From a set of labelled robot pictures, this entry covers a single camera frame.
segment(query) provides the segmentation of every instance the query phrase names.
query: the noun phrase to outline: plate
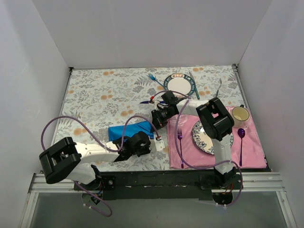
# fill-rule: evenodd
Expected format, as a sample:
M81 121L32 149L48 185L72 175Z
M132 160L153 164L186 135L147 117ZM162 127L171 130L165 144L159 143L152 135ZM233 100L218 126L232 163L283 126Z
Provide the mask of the plate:
M168 76L165 79L163 86L165 90L177 91L187 96L190 96L195 91L194 80L190 76L181 73ZM183 97L182 95L176 93L174 93L174 95L177 97Z
M213 144L209 136L204 131L200 120L197 121L192 129L192 138L195 144L204 152L214 155ZM233 144L233 134L230 135L230 147Z

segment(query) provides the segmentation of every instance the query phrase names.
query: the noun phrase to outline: cup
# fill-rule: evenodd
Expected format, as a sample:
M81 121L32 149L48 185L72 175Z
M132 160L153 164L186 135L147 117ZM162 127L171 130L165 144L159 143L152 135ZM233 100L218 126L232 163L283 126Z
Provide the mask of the cup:
M248 127L250 114L243 105L232 109L231 116L234 120L234 127L244 129Z

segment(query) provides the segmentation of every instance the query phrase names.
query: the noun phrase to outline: gray wall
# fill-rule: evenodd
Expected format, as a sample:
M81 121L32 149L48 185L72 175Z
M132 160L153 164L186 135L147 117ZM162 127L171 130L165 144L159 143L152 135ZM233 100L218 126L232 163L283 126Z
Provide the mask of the gray wall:
M273 0L239 64L270 166L304 227L304 1Z
M0 223L18 227L68 68L31 0L0 0ZM45 141L50 145L54 127Z
M238 63L271 0L33 0L70 67Z

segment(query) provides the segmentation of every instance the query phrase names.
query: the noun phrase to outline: purple spoon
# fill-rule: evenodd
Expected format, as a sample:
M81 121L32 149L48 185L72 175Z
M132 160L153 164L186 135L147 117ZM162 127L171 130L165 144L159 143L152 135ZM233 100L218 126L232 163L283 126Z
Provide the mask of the purple spoon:
M238 129L237 134L241 138L241 155L239 157L239 165L242 166L242 148L243 148L243 138L245 137L245 130L243 128Z

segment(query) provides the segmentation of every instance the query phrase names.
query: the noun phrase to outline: floral tablecloth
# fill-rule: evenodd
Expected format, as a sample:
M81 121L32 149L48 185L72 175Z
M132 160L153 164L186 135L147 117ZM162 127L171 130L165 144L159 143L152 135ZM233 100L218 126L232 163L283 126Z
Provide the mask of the floral tablecloth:
M153 74L161 82L173 73L189 74L191 71L201 100L213 98L222 79L218 97L225 106L244 104L237 79L231 66L192 66L160 68L119 68L73 70L68 85L62 115L78 118L99 138L107 142L108 127L123 125L132 115L142 115L152 119L151 104L147 101L163 88L148 78ZM141 122L132 119L129 123ZM166 148L161 152L141 157L133 156L127 161L95 162L100 171L153 171L169 170L169 149L166 128L159 130ZM71 136L75 142L95 143L79 123L61 119L55 132L55 142Z

